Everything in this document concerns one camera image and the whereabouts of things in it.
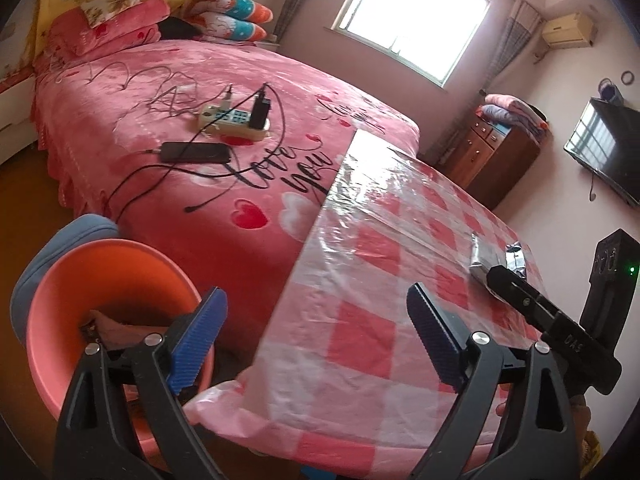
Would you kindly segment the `person's right hand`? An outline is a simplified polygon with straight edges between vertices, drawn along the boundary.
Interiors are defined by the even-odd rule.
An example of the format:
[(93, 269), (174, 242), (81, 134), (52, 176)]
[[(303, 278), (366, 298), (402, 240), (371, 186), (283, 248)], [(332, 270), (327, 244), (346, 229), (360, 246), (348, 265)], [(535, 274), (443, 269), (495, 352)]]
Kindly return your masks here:
[(578, 454), (582, 457), (585, 454), (585, 438), (591, 422), (591, 410), (583, 394), (570, 398), (570, 411), (574, 420)]

